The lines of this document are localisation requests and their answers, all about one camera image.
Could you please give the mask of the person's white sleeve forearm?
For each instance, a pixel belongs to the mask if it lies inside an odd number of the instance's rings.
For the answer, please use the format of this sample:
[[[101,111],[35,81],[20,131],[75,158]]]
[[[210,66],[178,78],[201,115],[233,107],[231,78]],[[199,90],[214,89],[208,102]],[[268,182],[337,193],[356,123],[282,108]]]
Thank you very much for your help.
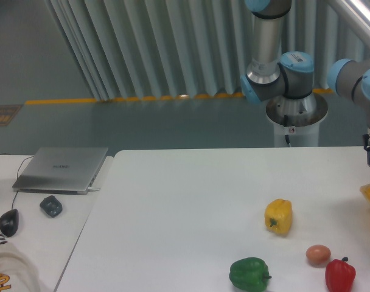
[[[0,292],[40,291],[37,269],[0,234]]]

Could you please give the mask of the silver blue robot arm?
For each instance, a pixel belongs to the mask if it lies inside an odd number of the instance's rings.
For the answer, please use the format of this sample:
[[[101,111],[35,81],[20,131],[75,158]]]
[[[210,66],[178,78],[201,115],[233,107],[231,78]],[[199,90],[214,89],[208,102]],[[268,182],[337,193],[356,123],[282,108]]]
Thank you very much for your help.
[[[304,52],[279,55],[284,16],[291,1],[246,1],[254,15],[251,63],[241,76],[242,92],[250,102],[266,100],[266,115],[274,126],[274,144],[291,146],[293,136],[304,147],[317,146],[319,125],[327,115],[326,101],[313,92],[314,62]],[[329,88],[351,100],[366,114],[368,132],[363,148],[370,166],[370,59],[341,59],[327,76]]]

